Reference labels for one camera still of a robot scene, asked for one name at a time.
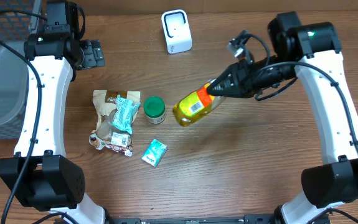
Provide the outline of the mint green wipes pack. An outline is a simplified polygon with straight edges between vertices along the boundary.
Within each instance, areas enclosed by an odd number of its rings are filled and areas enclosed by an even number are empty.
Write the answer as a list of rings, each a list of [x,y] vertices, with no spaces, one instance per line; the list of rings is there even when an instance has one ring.
[[[133,122],[134,115],[138,112],[140,103],[128,100],[120,95],[116,98],[116,113],[113,116],[112,126],[120,131],[133,133],[131,124]]]

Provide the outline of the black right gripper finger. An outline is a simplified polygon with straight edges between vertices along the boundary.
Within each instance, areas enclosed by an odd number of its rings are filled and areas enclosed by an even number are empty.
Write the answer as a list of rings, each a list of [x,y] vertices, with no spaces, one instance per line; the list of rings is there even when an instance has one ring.
[[[239,86],[240,64],[229,65],[209,86],[209,89],[231,89]]]
[[[252,98],[255,95],[253,90],[244,90],[235,85],[229,87],[209,85],[207,87],[207,93],[212,96],[224,96],[228,98]]]

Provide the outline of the brown snack packet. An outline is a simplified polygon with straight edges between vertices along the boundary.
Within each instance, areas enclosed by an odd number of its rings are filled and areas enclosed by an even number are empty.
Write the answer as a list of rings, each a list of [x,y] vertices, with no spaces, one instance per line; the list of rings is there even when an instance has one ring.
[[[118,95],[140,103],[140,91],[95,90],[93,92],[93,105],[98,115],[98,121],[96,129],[89,136],[89,143],[97,150],[107,148],[124,156],[131,157],[133,155],[132,134],[120,131],[111,125],[113,116],[117,111],[116,98]]]

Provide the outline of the yellow liquid bottle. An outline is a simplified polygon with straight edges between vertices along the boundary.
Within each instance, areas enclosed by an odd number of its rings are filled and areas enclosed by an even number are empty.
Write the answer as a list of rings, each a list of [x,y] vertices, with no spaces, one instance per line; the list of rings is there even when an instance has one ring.
[[[215,79],[209,80],[173,106],[172,112],[180,126],[186,127],[202,119],[226,99],[224,96],[208,94],[207,87],[214,81]]]

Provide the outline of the green lid jar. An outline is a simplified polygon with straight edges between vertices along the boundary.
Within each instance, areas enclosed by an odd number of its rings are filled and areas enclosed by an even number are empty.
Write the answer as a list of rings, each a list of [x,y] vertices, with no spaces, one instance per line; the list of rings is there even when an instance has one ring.
[[[159,124],[165,120],[166,107],[163,100],[158,96],[150,96],[143,105],[144,113],[152,124]]]

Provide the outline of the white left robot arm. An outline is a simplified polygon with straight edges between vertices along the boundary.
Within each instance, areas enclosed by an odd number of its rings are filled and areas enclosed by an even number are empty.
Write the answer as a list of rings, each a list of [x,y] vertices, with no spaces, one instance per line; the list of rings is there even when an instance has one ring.
[[[49,1],[44,24],[28,36],[20,58],[28,67],[28,92],[21,135],[11,158],[0,160],[10,199],[67,223],[109,223],[107,210],[85,191],[81,167],[67,159],[65,103],[79,70],[105,64],[97,40],[85,40],[83,9]]]

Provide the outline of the small teal tissue pack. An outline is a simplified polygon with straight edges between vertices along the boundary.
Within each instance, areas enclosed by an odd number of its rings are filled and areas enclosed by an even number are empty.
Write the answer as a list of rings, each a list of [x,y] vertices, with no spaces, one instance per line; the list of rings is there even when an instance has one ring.
[[[157,167],[166,151],[167,146],[165,144],[153,139],[141,159],[153,167]]]

